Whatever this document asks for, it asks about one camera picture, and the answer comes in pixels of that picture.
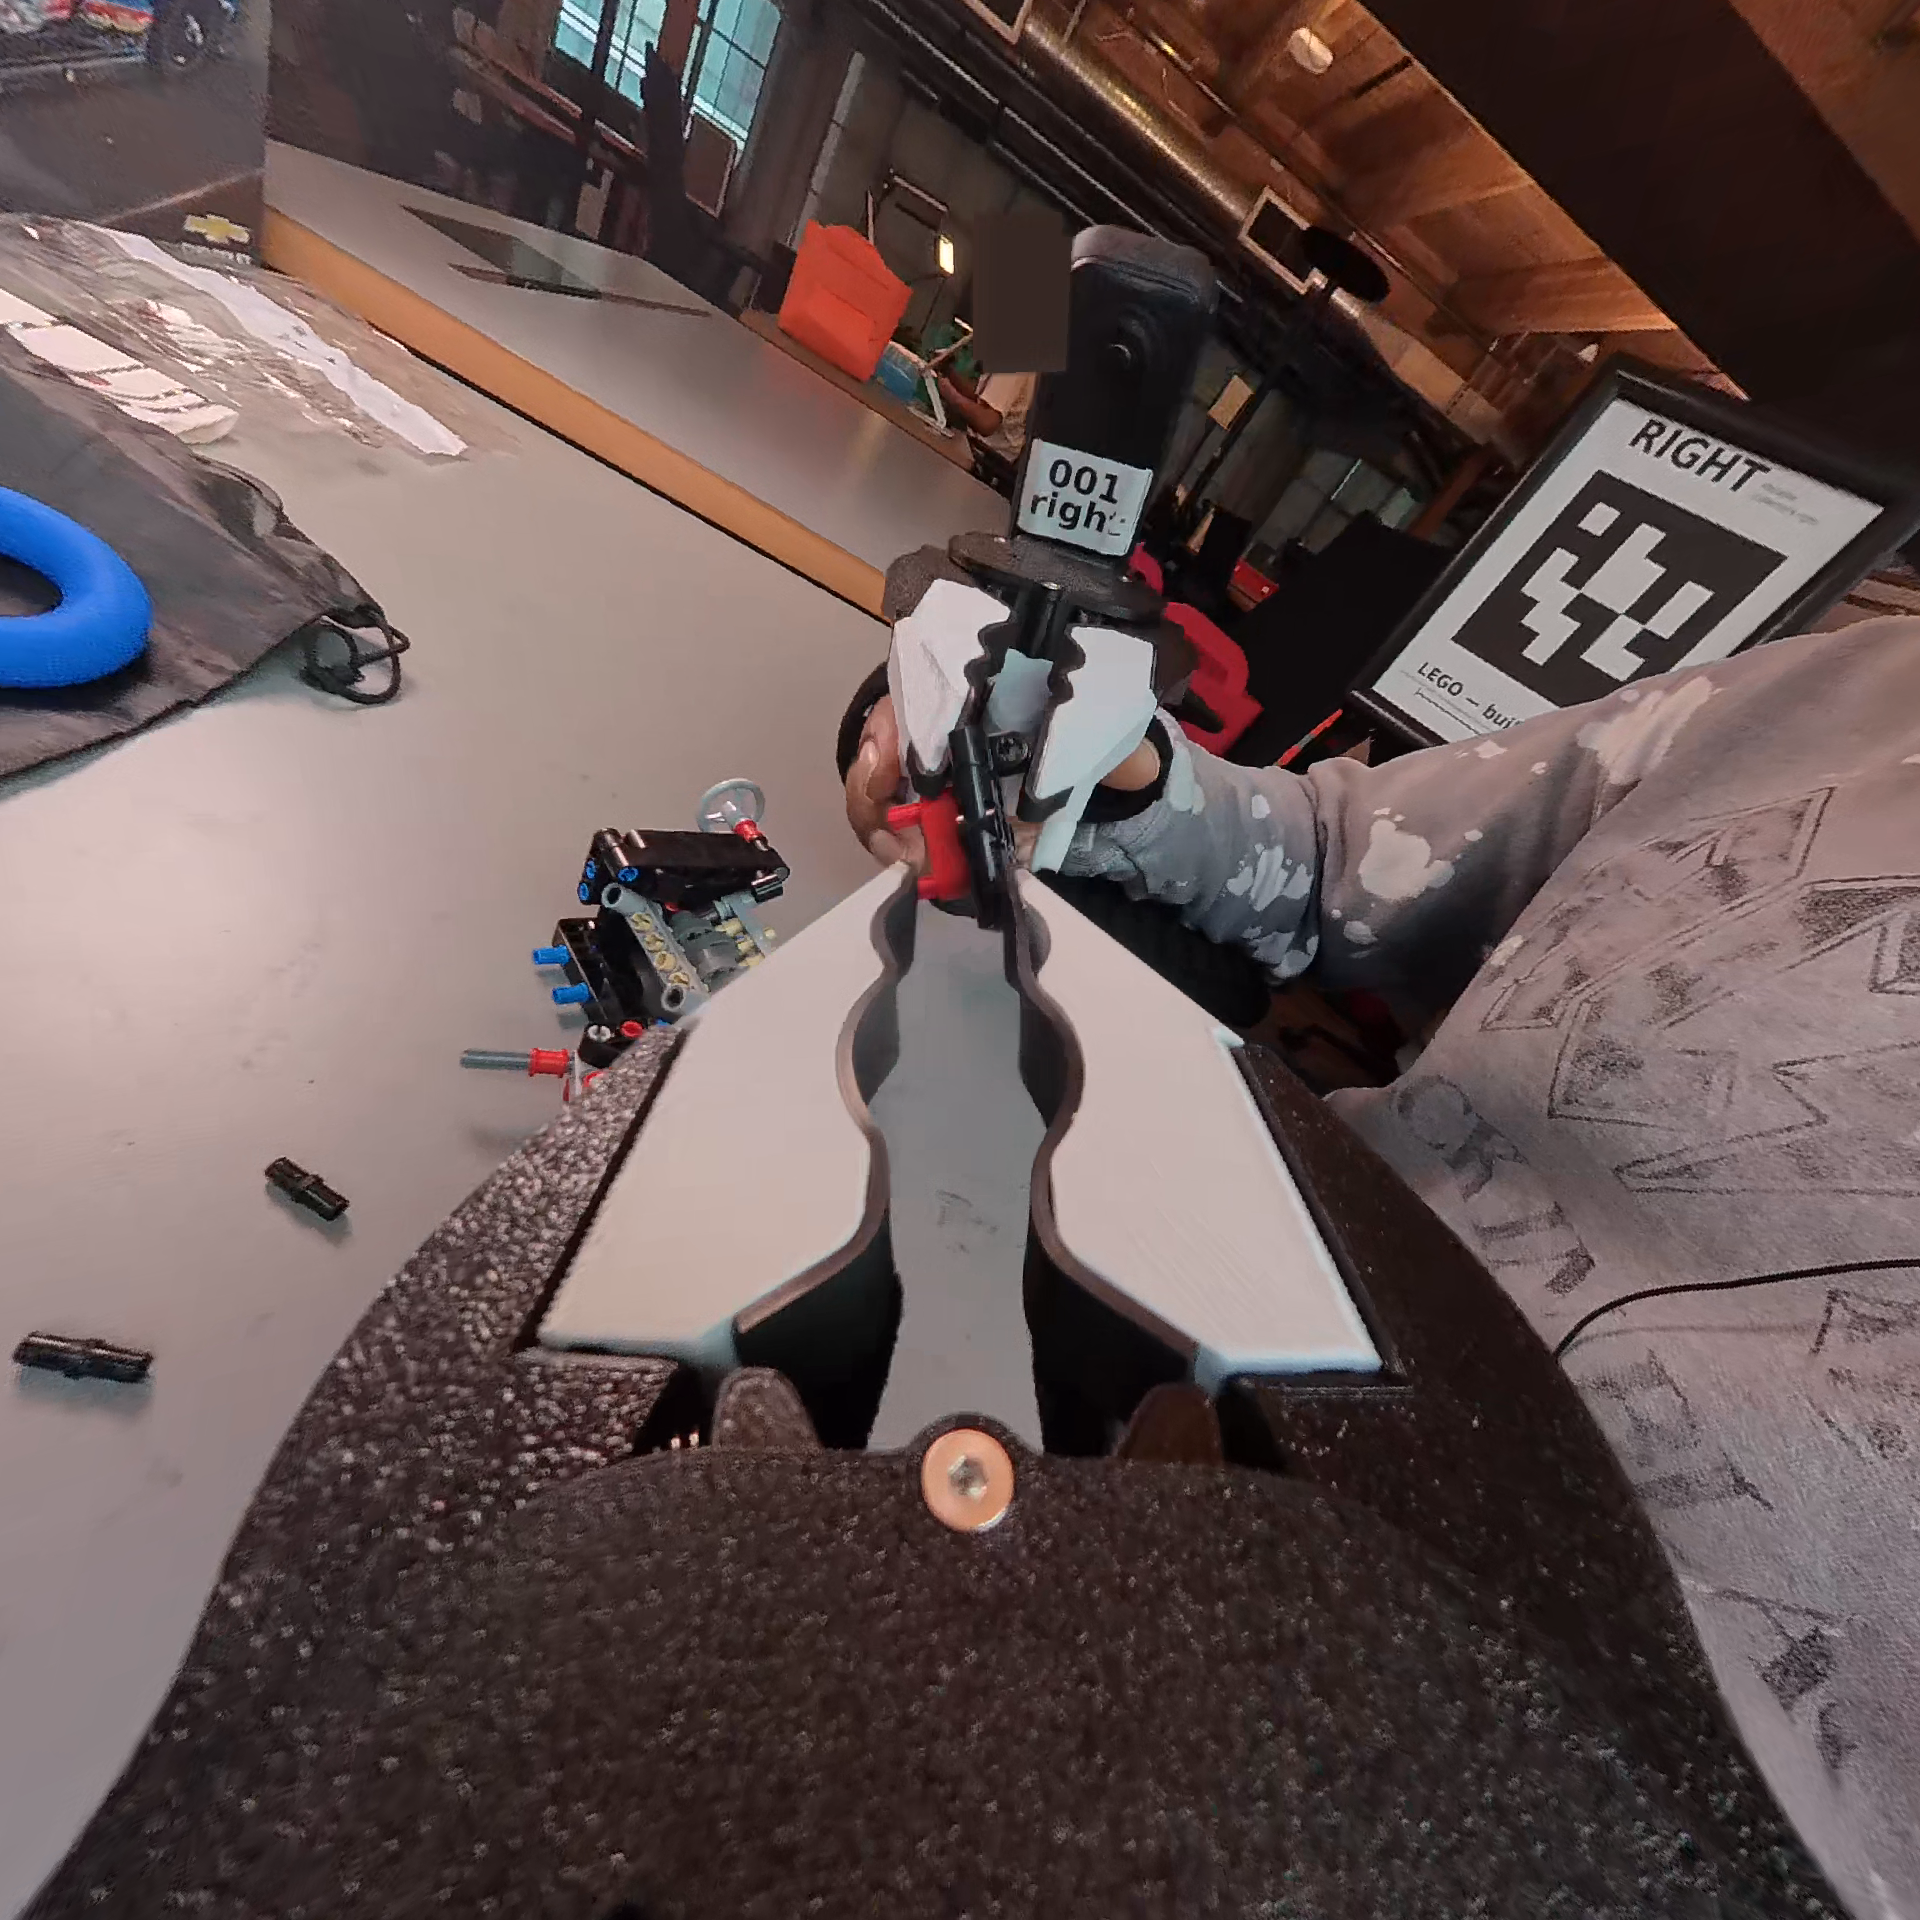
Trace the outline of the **grey desk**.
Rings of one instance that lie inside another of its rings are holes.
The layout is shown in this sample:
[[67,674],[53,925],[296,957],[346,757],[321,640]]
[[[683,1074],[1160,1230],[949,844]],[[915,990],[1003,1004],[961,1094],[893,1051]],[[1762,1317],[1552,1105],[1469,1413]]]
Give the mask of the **grey desk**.
[[[485,425],[460,462],[216,449],[407,634],[400,696],[333,700],[289,644],[5,784],[5,1916],[138,1748],[328,1360],[559,1115],[457,1058],[560,1036],[531,950],[589,832],[685,828],[752,777],[783,932],[874,874],[833,744],[877,617],[418,364]],[[271,1188],[276,1157],[344,1220]],[[37,1331],[151,1376],[21,1370]]]

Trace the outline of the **red black brick piece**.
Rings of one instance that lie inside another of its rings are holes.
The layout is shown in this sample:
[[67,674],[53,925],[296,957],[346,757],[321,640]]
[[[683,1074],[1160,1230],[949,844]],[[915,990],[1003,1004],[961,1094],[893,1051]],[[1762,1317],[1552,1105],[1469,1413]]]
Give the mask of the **red black brick piece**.
[[887,830],[920,832],[920,899],[1008,931],[1018,897],[1015,816],[1033,748],[1018,732],[971,720],[949,736],[945,768],[912,774],[915,798],[887,810]]

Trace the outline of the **black flat mat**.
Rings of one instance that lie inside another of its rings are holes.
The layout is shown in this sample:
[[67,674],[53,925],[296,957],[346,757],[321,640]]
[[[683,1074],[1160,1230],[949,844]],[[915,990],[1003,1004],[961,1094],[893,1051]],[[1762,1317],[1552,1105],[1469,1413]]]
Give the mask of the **black flat mat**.
[[555,257],[512,234],[481,225],[469,225],[465,219],[456,219],[429,209],[405,210],[423,227],[450,241],[450,244],[461,253],[461,259],[456,260],[450,270],[466,277],[469,281],[481,281],[519,292],[629,306],[636,310],[663,314],[675,317],[699,321],[709,315],[709,308],[703,305],[611,292],[609,288],[588,281],[583,275],[579,275]]

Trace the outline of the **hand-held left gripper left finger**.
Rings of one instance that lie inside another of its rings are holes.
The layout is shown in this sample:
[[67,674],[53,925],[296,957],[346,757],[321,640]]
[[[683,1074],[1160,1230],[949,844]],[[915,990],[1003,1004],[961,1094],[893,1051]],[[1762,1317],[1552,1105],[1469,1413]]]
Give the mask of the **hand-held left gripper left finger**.
[[896,1308],[889,1152],[920,884],[885,868],[675,1045],[537,1325],[553,1353],[849,1358]]

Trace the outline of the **black red brick assembly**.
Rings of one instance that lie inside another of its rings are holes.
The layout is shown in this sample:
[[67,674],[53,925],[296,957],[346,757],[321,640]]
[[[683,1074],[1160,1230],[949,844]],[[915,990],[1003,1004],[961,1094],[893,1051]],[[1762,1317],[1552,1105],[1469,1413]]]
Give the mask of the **black red brick assembly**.
[[788,866],[763,830],[754,779],[709,787],[690,830],[601,828],[576,884],[581,910],[537,947],[551,1002],[581,1014],[575,1078],[613,1068],[644,1033],[706,1008],[772,956],[762,910]]

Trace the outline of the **black drawstring bag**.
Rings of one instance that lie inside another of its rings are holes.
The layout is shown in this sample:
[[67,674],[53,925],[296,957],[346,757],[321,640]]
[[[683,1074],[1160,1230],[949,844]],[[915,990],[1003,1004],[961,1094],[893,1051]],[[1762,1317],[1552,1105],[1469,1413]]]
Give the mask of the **black drawstring bag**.
[[275,491],[138,424],[5,347],[2,477],[76,521],[151,600],[141,652],[111,674],[5,680],[2,772],[23,777],[202,707],[283,643],[308,686],[372,707],[400,690],[410,640],[287,517]]

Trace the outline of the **person's grey sweatshirt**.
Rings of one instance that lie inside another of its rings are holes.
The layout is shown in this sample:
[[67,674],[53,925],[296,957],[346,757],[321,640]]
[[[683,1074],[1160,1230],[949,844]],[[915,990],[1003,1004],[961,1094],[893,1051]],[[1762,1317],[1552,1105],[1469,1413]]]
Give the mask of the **person's grey sweatshirt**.
[[1351,1114],[1619,1456],[1792,1824],[1916,1916],[1916,888],[1563,907]]

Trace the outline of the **dark printed box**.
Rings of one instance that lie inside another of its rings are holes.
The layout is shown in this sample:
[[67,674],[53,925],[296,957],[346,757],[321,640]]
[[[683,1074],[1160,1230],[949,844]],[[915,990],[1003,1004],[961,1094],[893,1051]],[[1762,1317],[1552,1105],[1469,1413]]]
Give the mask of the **dark printed box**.
[[2,210],[258,257],[271,3],[5,3]]

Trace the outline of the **person's right hand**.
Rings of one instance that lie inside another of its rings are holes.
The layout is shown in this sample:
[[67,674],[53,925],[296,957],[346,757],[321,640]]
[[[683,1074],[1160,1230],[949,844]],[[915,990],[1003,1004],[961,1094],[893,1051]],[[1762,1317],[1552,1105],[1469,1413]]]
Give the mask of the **person's right hand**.
[[900,740],[893,701],[883,692],[861,716],[861,732],[847,774],[849,828],[877,865],[906,865],[920,874],[923,866],[921,830],[896,832],[889,825],[896,804],[906,804]]

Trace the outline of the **clear plastic bags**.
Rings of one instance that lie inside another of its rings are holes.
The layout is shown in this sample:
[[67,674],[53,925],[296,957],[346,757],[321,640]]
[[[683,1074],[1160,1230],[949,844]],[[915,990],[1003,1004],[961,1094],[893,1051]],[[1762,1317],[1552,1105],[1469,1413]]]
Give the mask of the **clear plastic bags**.
[[402,347],[241,260],[130,232],[5,216],[5,360],[209,449],[237,429],[332,433],[453,465],[485,436]]

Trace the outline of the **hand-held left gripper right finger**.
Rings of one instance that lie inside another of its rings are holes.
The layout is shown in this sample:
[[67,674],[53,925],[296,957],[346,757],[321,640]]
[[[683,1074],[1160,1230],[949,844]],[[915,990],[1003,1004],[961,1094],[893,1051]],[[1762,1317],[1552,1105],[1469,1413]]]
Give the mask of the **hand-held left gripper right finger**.
[[1241,1037],[1036,875],[1018,901],[1018,988],[1064,1051],[1039,1160],[1049,1259],[1195,1379],[1378,1376]]

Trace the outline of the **framed marker sign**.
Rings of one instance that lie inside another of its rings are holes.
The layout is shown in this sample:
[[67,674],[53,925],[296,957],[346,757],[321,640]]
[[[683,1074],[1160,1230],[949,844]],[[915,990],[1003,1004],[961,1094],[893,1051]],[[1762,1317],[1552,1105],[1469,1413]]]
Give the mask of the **framed marker sign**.
[[1474,744],[1804,634],[1916,521],[1916,469],[1613,354],[1343,707]]

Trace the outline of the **grey table wooden edge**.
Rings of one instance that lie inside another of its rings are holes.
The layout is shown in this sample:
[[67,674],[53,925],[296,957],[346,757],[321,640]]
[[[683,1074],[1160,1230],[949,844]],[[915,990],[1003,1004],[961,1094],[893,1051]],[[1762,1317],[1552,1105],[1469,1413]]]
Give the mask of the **grey table wooden edge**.
[[[279,275],[852,609],[880,616],[903,553],[1003,528],[1002,499],[965,467],[642,259],[276,140],[263,185],[260,252]],[[405,209],[709,315],[466,280],[457,248]]]

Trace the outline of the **person's right forearm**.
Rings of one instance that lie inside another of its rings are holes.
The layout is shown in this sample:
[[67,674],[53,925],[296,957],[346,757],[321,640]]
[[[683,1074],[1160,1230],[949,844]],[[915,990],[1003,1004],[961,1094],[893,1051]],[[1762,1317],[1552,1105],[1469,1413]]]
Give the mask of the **person's right forearm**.
[[1784,875],[1820,800],[1891,768],[1900,858],[1916,853],[1913,616],[1764,643],[1629,683],[1481,744],[1304,774],[1208,755],[1157,720],[1155,779],[1083,822],[1066,861],[1168,907],[1281,985],[1373,993],[1441,1014],[1536,901],[1626,888],[1657,899],[1657,858],[1703,883],[1728,849],[1747,893]]

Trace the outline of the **orange plastic bin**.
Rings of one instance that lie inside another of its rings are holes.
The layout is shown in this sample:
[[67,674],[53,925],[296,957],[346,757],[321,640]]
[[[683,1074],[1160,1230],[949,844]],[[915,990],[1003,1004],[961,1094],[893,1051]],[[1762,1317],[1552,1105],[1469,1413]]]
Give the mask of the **orange plastic bin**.
[[908,305],[908,281],[889,270],[864,232],[808,221],[777,324],[788,340],[867,384]]

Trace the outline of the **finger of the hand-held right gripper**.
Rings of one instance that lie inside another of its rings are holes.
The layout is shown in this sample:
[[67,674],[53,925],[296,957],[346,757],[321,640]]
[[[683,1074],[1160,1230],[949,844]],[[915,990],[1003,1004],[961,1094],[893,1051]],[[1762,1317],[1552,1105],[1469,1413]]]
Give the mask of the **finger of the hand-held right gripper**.
[[1160,710],[1157,644],[1077,617],[1053,644],[1047,707],[1026,757],[1018,816],[1033,828],[1025,865],[1057,874],[1095,789],[1144,746]]
[[887,688],[908,787],[941,787],[951,734],[978,718],[1002,668],[1002,600],[971,582],[935,580],[898,617]]

